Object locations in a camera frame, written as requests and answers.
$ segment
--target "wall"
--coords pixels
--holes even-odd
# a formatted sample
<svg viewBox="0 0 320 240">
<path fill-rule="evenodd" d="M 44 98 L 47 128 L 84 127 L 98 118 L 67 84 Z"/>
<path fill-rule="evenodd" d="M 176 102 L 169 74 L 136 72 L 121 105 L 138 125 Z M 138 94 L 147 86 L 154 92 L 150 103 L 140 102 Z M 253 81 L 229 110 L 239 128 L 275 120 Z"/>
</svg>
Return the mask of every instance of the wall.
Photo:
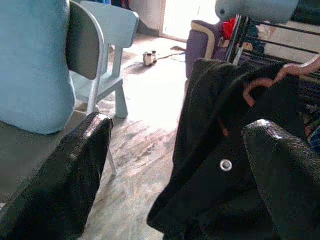
<svg viewBox="0 0 320 240">
<path fill-rule="evenodd" d="M 162 0 L 130 0 L 130 8 L 139 14 L 138 32 L 159 36 Z"/>
</svg>

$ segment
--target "black jacket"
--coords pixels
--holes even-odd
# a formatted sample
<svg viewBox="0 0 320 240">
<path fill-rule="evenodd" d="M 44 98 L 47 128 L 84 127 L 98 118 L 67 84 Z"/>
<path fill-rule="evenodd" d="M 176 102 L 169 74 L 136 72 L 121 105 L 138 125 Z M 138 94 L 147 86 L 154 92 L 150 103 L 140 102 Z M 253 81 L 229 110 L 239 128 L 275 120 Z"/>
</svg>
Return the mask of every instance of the black jacket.
<svg viewBox="0 0 320 240">
<path fill-rule="evenodd" d="M 305 140 L 298 117 L 298 81 L 290 76 L 272 88 L 256 89 L 249 108 L 245 84 L 274 79 L 283 65 L 252 70 L 217 60 L 194 65 L 178 127 L 170 183 L 151 209 L 147 223 L 168 240 L 277 239 L 260 197 L 241 130 L 256 120 L 273 121 Z M 218 117 L 229 129 L 224 137 Z M 222 160 L 233 168 L 222 171 Z"/>
</svg>

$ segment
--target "doorway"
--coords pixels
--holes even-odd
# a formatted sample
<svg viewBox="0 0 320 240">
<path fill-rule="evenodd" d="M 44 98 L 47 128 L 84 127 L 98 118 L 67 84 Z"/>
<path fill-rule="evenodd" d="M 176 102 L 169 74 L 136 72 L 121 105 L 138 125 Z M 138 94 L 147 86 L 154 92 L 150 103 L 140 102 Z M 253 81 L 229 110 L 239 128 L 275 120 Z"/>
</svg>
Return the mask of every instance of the doorway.
<svg viewBox="0 0 320 240">
<path fill-rule="evenodd" d="M 216 0 L 162 0 L 162 37 L 186 42 L 191 30 L 191 21 L 202 20 L 217 24 Z"/>
</svg>

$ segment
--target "chair backrest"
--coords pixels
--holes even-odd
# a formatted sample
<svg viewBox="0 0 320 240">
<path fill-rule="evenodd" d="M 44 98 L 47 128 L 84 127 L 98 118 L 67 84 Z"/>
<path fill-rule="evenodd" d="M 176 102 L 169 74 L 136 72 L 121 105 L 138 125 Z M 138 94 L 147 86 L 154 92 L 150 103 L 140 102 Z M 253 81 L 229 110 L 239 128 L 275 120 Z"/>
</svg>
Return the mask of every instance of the chair backrest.
<svg viewBox="0 0 320 240">
<path fill-rule="evenodd" d="M 104 51 L 104 37 L 97 20 L 83 6 L 71 1 L 66 44 L 68 68 L 94 80 L 102 71 Z"/>
<path fill-rule="evenodd" d="M 104 42 L 116 47 L 130 48 L 138 29 L 139 16 L 136 12 L 117 6 L 82 1 L 101 26 Z"/>
</svg>

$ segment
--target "clothing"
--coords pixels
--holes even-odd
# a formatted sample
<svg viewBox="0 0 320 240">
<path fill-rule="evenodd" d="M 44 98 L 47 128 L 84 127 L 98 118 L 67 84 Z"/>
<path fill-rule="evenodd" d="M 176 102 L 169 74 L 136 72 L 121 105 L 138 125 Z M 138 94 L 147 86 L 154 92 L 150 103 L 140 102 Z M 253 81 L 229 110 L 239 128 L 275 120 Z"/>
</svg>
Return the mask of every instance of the clothing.
<svg viewBox="0 0 320 240">
<path fill-rule="evenodd" d="M 315 153 L 320 155 L 320 127 L 318 127 L 311 135 L 310 146 Z"/>
<path fill-rule="evenodd" d="M 43 135 L 64 129 L 76 102 L 66 60 L 69 1 L 10 1 L 0 16 L 0 121 Z"/>
<path fill-rule="evenodd" d="M 298 81 L 290 76 L 266 90 L 249 109 L 244 84 L 260 77 L 274 79 L 283 65 L 252 70 L 218 60 L 194 65 L 182 109 L 170 183 L 154 203 L 148 224 L 166 240 L 276 239 L 272 222 L 246 153 L 241 130 L 267 119 L 304 138 L 304 123 L 297 117 Z M 224 137 L 218 117 L 229 129 Z M 224 172 L 220 162 L 232 162 Z"/>
</svg>

